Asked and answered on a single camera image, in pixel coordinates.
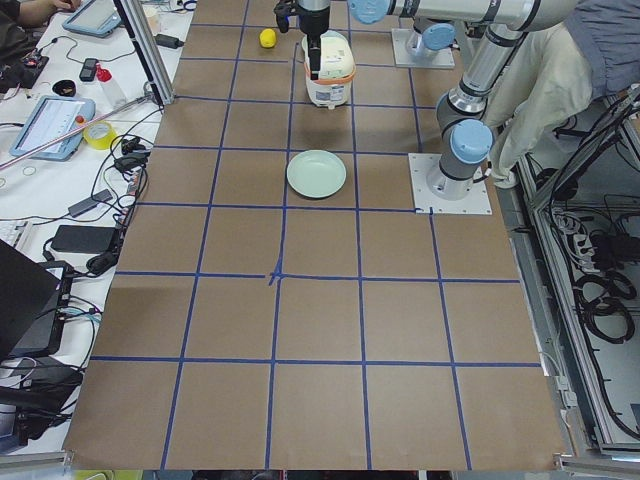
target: person's hand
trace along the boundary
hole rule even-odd
[[[74,12],[82,0],[51,0],[54,7]]]

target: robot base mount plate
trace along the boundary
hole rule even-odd
[[[440,154],[410,153],[409,168],[413,188],[413,204],[417,213],[450,213],[459,215],[491,215],[491,203],[484,182],[474,183],[466,197],[446,200],[431,191],[427,174],[440,161]],[[482,176],[478,168],[474,178]]]
[[[391,29],[393,54],[397,67],[452,69],[456,66],[450,48],[444,48],[433,55],[418,57],[411,55],[406,48],[407,40],[413,30],[404,28]]]

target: black laptop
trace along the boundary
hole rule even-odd
[[[0,361],[41,357],[60,347],[59,309],[71,279],[64,262],[38,264],[0,241]]]

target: keyboard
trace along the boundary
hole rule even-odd
[[[33,225],[27,220],[0,222],[0,240],[20,250],[27,241]]]

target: light green plate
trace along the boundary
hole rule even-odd
[[[291,159],[287,181],[300,195],[324,198],[336,193],[347,179],[342,160],[325,150],[307,150]]]

